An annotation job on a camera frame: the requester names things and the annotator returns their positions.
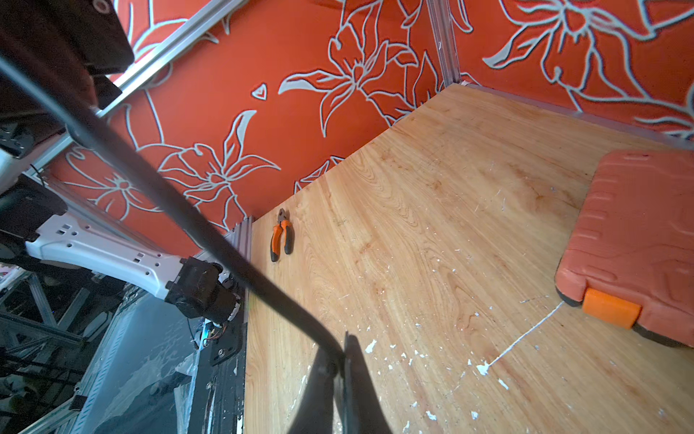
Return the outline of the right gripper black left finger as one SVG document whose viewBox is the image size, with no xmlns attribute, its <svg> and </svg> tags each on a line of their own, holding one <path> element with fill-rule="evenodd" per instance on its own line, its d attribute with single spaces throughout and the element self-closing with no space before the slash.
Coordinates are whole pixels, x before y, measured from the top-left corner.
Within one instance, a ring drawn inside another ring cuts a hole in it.
<svg viewBox="0 0 694 434">
<path fill-rule="evenodd" d="M 307 388 L 288 433 L 332 433 L 334 423 L 334 380 L 338 366 L 319 348 L 308 376 Z"/>
</svg>

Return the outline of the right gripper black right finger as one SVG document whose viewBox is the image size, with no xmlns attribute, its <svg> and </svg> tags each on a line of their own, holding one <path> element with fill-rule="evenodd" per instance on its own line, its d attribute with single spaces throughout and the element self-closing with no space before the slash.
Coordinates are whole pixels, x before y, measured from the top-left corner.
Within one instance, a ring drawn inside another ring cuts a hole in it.
<svg viewBox="0 0 694 434">
<path fill-rule="evenodd" d="M 343 432 L 391 433 L 357 336 L 345 334 Z"/>
</svg>

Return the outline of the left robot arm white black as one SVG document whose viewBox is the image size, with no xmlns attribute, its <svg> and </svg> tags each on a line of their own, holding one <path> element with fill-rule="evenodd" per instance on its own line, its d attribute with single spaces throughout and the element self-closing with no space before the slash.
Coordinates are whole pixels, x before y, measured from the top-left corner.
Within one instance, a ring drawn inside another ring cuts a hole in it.
<svg viewBox="0 0 694 434">
<path fill-rule="evenodd" d="M 146 249 L 73 215 L 26 170 L 59 132 L 84 145 L 104 137 L 95 112 L 117 96 L 108 79 L 135 54 L 110 1 L 1 5 L 1 258 L 40 271 L 86 269 L 146 290 L 187 318 L 224 326 L 241 298 L 222 265 Z"/>
</svg>

